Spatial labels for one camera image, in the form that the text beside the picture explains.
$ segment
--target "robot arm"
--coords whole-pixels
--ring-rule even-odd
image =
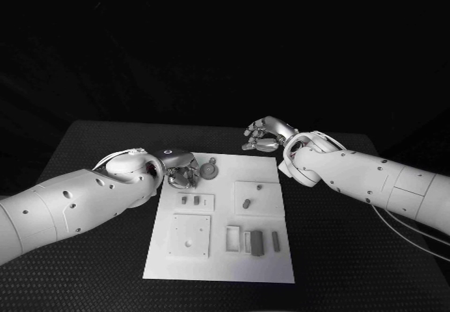
[[[61,175],[0,201],[0,265],[143,205],[158,194],[165,175],[174,187],[195,187],[194,154],[174,149],[155,155],[128,150],[106,167]]]
[[[283,145],[285,161],[279,169],[301,184],[314,187],[324,180],[337,192],[450,235],[450,177],[347,150],[319,132],[299,133],[292,128],[280,135],[273,130],[288,126],[270,116],[253,123],[246,130],[246,135],[253,131],[253,136],[243,149],[273,151]],[[278,139],[262,139],[262,128],[272,129],[266,132],[278,135]]]

